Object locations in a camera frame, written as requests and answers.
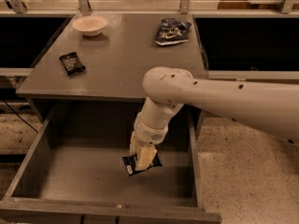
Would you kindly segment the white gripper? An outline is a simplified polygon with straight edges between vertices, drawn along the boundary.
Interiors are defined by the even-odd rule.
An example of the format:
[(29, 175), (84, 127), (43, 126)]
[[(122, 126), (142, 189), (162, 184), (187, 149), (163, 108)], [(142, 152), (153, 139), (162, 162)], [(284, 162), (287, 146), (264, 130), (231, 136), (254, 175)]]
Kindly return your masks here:
[(142, 120), (140, 113), (137, 114), (129, 146), (129, 154), (137, 155), (135, 165), (137, 171), (146, 170), (157, 154), (155, 146), (141, 147), (139, 143), (144, 145), (159, 145), (165, 139), (167, 132), (168, 126), (164, 126), (162, 129), (152, 128)]

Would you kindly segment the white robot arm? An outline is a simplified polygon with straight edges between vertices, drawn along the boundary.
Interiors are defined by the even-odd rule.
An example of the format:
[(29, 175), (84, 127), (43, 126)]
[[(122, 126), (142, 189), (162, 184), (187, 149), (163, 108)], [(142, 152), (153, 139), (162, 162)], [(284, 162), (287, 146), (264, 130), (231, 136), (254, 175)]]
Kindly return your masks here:
[(171, 118), (184, 105), (299, 143), (296, 84), (196, 79), (184, 69), (155, 67), (144, 75), (142, 86), (147, 98), (135, 118), (129, 149), (137, 171), (150, 167), (155, 147), (163, 142)]

